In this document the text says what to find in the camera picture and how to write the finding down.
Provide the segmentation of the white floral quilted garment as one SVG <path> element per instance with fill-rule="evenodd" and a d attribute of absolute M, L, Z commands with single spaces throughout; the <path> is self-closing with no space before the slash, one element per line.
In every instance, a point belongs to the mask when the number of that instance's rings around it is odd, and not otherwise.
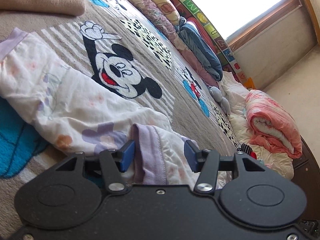
<path fill-rule="evenodd" d="M 186 137 L 164 114 L 101 87 L 17 28 L 1 43 L 1 97 L 65 154 L 94 156 L 133 139 L 135 160 L 124 174 L 128 183 L 196 185 L 199 174 L 183 153 Z"/>

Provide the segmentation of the grey plush toy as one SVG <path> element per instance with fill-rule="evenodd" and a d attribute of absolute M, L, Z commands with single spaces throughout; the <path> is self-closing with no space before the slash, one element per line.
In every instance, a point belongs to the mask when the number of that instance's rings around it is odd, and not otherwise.
<path fill-rule="evenodd" d="M 217 87 L 212 86 L 209 89 L 209 93 L 214 99 L 214 101 L 220 105 L 225 115 L 230 115 L 231 114 L 230 104 L 228 100 L 222 95 L 221 91 Z"/>

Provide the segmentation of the pink rolled quilt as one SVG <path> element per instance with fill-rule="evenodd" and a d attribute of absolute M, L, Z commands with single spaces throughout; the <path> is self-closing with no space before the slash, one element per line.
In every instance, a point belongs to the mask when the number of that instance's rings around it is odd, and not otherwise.
<path fill-rule="evenodd" d="M 250 143 L 271 153 L 286 153 L 292 159 L 302 156 L 302 140 L 293 117 L 282 105 L 260 90 L 246 96 L 246 120 L 252 129 Z"/>

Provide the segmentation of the cream quilt under pink one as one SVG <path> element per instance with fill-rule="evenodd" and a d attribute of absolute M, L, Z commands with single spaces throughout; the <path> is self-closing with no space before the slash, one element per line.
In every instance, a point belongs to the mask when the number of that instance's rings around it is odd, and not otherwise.
<path fill-rule="evenodd" d="M 228 119 L 238 142 L 249 145 L 258 160 L 263 160 L 264 164 L 288 180 L 294 177 L 293 160 L 286 153 L 271 153 L 263 146 L 249 143 L 253 130 L 248 126 L 244 116 L 232 113 Z"/>

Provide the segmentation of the dark wooden headboard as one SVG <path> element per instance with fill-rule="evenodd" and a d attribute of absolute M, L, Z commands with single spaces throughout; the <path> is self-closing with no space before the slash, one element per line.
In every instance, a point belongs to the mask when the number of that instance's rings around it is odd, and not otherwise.
<path fill-rule="evenodd" d="M 319 165 L 305 140 L 302 140 L 302 155 L 293 160 L 294 177 L 292 181 L 305 193 L 307 205 L 302 219 L 319 220 Z"/>

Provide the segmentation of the blue folded duvet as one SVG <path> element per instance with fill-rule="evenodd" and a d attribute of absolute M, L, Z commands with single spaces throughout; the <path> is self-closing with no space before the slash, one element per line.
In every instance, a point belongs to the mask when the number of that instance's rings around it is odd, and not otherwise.
<path fill-rule="evenodd" d="M 203 68 L 215 81 L 221 81 L 223 77 L 220 60 L 193 24 L 187 22 L 184 17 L 180 18 L 179 25 L 175 26 L 176 32 L 181 40 L 193 52 Z"/>

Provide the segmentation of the Mickey Mouse bed blanket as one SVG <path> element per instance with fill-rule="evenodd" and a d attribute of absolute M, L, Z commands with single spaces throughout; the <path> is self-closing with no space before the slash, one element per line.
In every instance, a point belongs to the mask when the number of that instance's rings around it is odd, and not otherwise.
<path fill-rule="evenodd" d="M 77 18 L 2 12 L 1 43 L 16 28 L 35 35 L 64 63 L 101 87 L 164 114 L 186 139 L 222 155 L 235 152 L 217 122 L 220 109 L 206 85 L 127 0 L 108 0 L 106 8 L 86 0 L 86 12 Z M 21 226 L 13 203 L 17 190 L 64 155 L 51 144 L 17 175 L 1 180 L 2 237 Z"/>

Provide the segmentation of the red pillow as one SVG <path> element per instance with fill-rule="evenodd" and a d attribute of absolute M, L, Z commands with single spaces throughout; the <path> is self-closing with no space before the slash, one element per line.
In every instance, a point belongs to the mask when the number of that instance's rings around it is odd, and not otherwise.
<path fill-rule="evenodd" d="M 189 18 L 187 18 L 187 22 L 190 24 L 193 24 L 195 26 L 195 28 L 199 32 L 200 36 L 204 39 L 204 41 L 208 44 L 208 46 L 212 49 L 212 51 L 215 54 L 217 54 L 218 49 L 217 49 L 216 45 L 214 45 L 212 39 L 210 38 L 210 36 L 208 35 L 208 33 L 206 32 L 204 27 L 198 22 L 198 20 L 194 17 L 189 17 Z"/>

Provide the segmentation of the window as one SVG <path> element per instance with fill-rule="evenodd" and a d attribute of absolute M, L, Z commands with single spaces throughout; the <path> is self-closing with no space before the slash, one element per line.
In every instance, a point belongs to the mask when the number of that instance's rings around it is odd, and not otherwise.
<path fill-rule="evenodd" d="M 192 0 L 210 20 L 219 34 L 231 42 L 258 24 L 275 22 L 292 9 L 299 0 Z"/>

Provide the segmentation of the colourful alphabet foam mat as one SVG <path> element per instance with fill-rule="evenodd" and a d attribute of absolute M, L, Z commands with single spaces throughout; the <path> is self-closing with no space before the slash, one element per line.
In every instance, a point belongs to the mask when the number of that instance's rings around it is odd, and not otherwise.
<path fill-rule="evenodd" d="M 208 20 L 204 12 L 193 0 L 170 0 L 181 16 L 195 21 L 195 25 L 200 28 L 200 33 L 204 34 L 204 40 L 217 55 L 224 71 L 231 72 L 236 81 L 239 81 L 247 89 L 255 89 L 252 78 L 247 77 L 235 59 L 232 50 L 226 41 L 219 34 L 217 29 Z"/>

